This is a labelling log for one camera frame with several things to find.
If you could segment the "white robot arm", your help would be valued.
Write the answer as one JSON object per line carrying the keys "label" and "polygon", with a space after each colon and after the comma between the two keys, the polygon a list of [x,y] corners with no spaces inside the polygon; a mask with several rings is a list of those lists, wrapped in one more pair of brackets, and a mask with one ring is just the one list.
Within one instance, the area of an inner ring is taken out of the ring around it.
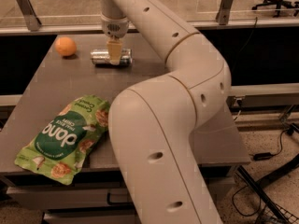
{"label": "white robot arm", "polygon": [[164,61],[168,73],[113,101],[111,144],[142,224],[222,224],[190,146],[190,134],[224,106],[226,61],[159,0],[112,0]]}

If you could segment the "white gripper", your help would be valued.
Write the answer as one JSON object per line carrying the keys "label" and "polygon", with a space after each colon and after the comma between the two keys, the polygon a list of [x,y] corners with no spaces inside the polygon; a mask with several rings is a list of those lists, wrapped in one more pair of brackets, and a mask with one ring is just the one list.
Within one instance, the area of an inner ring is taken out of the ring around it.
{"label": "white gripper", "polygon": [[119,38],[123,38],[127,34],[129,21],[126,17],[115,19],[101,14],[101,22],[104,34],[110,37],[107,41],[109,61],[113,65],[118,65],[121,61],[122,50],[122,42]]}

